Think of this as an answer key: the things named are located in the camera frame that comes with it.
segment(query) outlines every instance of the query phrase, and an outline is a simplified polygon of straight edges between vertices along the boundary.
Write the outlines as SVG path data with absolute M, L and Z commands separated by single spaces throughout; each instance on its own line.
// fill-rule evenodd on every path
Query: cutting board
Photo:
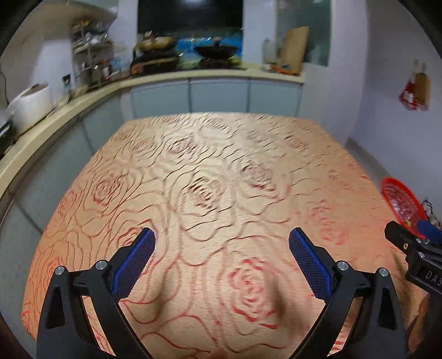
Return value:
M 308 37 L 308 26 L 295 27 L 287 31 L 286 42 L 281 51 L 281 64 L 289 65 L 295 74 L 299 74 L 302 70 Z

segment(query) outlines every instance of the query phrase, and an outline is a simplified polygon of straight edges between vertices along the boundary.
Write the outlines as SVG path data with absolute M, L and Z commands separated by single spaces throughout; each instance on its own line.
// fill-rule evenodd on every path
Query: kitchen utensil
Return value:
M 428 220 L 419 201 L 407 186 L 395 178 L 387 177 L 381 182 L 381 192 L 399 223 L 418 238 L 425 238 L 419 233 L 417 223 Z
M 269 70 L 276 73 L 282 73 L 284 75 L 295 75 L 295 73 L 291 70 L 287 70 L 283 68 L 282 66 L 279 66 L 277 64 L 270 64 Z
M 296 27 L 287 31 L 286 42 L 281 52 L 281 64 L 289 65 L 290 71 L 299 74 L 302 71 L 309 27 Z
M 103 77 L 103 72 L 98 67 L 98 65 L 94 65 L 91 69 L 91 84 L 99 84 Z
M 431 80 L 426 74 L 427 65 L 422 64 L 422 72 L 416 74 L 415 99 L 422 110 L 427 110 L 430 105 Z
M 196 46 L 195 51 L 202 57 L 214 60 L 228 60 L 237 52 L 236 46 L 221 45 L 220 39 L 215 39 L 213 45 Z
M 6 109 L 12 116 L 17 134 L 21 135 L 45 118 L 54 108 L 48 84 L 34 85 L 11 101 Z
M 112 65 L 110 60 L 102 60 L 99 62 L 99 66 L 101 68 L 101 72 L 103 74 L 103 81 L 109 79 L 112 73 Z
M 176 46 L 177 40 L 172 36 L 148 38 L 135 45 L 141 52 L 150 50 L 168 50 Z

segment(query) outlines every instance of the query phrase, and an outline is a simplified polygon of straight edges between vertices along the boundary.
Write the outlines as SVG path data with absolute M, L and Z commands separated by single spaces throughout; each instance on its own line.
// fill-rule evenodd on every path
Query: kitchen counter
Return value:
M 284 81 L 295 84 L 303 84 L 305 82 L 304 74 L 288 76 L 265 72 L 260 69 L 259 64 L 244 64 L 243 66 L 247 69 L 178 71 L 122 80 L 75 99 L 21 136 L 12 149 L 0 160 L 0 198 L 5 194 L 6 189 L 20 169 L 57 130 L 97 101 L 118 90 L 157 82 L 197 78 L 246 78 Z

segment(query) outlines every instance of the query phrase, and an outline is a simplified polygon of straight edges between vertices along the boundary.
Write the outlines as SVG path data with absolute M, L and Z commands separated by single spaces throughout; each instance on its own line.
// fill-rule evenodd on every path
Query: rose pattern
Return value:
M 275 309 L 266 293 L 266 266 L 269 264 L 252 257 L 242 260 L 229 273 L 229 285 L 232 287 L 231 310 L 244 316 L 250 323 L 259 322 L 259 325 L 277 328 L 277 324 L 267 322 Z
M 32 260 L 22 321 L 35 337 L 58 265 L 90 268 L 149 227 L 156 250 L 120 307 L 155 358 L 202 358 L 215 347 L 233 358 L 287 358 L 324 305 L 287 248 L 297 226 L 359 270 L 389 268 L 404 308 L 417 310 L 422 293 L 404 284 L 404 259 L 383 239 L 391 219 L 364 171 L 313 122 L 250 114 L 129 121 L 55 210 Z M 90 300 L 85 307 L 111 351 Z
M 272 184 L 273 171 L 262 163 L 251 159 L 244 161 L 240 168 L 240 176 L 250 187 L 268 192 L 275 191 Z

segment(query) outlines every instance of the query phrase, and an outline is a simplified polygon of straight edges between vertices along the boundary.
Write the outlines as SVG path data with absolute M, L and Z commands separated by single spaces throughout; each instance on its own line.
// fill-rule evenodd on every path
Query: cooking pan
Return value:
M 147 38 L 139 42 L 135 47 L 141 52 L 149 52 L 151 50 L 169 50 L 176 46 L 177 39 L 171 36 Z
M 228 60 L 235 55 L 237 50 L 236 46 L 221 45 L 219 40 L 216 40 L 214 45 L 195 47 L 199 55 L 214 60 Z

